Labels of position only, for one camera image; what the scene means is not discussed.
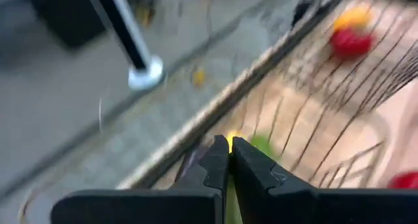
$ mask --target gray floor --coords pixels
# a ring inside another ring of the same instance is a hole
[[[163,58],[167,68],[208,40],[206,11],[201,1],[162,0],[162,12],[157,14],[153,27],[144,31],[150,49]],[[205,88],[197,90],[189,83],[194,62],[183,64],[170,77],[167,87],[142,98],[115,124],[32,183],[51,177],[54,181],[31,206],[32,223],[47,223],[51,203],[64,193],[117,185],[289,29],[290,14],[297,1],[214,0],[212,32],[223,36],[201,57],[201,65],[208,73]],[[45,32],[41,25],[30,29],[36,34]],[[47,40],[42,48],[31,47],[32,42],[26,42],[29,37],[18,37],[25,51],[6,49],[12,55],[2,60],[5,64],[0,75],[0,96],[4,97],[0,106],[0,187],[96,120],[99,99],[106,112],[130,94],[126,84],[127,60],[110,36],[101,37],[72,55],[62,51],[48,35],[36,37]],[[177,114],[169,113],[173,108]],[[1,204],[0,223],[15,223],[24,193],[17,192]]]

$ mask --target wire basket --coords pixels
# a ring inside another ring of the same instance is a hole
[[[332,25],[359,5],[373,14],[374,45],[341,61],[328,45]],[[263,135],[282,167],[316,187],[374,186],[387,134],[374,110],[418,73],[417,15],[407,0],[340,1],[206,133],[205,144],[231,131],[248,140]]]

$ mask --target yellow bell pepper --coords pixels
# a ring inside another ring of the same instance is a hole
[[[368,9],[357,7],[345,11],[334,23],[334,29],[339,30],[347,27],[364,28],[372,19]]]
[[[227,135],[227,142],[229,146],[229,153],[232,153],[233,151],[233,138],[234,136],[242,137],[242,135],[238,131],[231,131]]]

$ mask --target black object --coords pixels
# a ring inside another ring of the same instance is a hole
[[[314,0],[299,1],[293,14],[292,27],[294,27],[296,23],[303,18],[303,16],[306,14],[308,9],[314,4],[314,2]]]
[[[90,0],[33,0],[49,30],[68,48],[81,47],[105,31]]]
[[[224,223],[228,172],[242,221],[250,223],[418,223],[418,191],[316,189],[242,138],[217,136],[169,190],[83,191],[60,200],[52,224]]]

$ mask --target red bell pepper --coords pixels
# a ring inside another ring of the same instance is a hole
[[[360,35],[350,28],[345,28],[336,30],[330,43],[338,57],[357,57],[370,51],[372,36]]]
[[[407,172],[395,176],[389,182],[388,188],[418,189],[418,172]]]

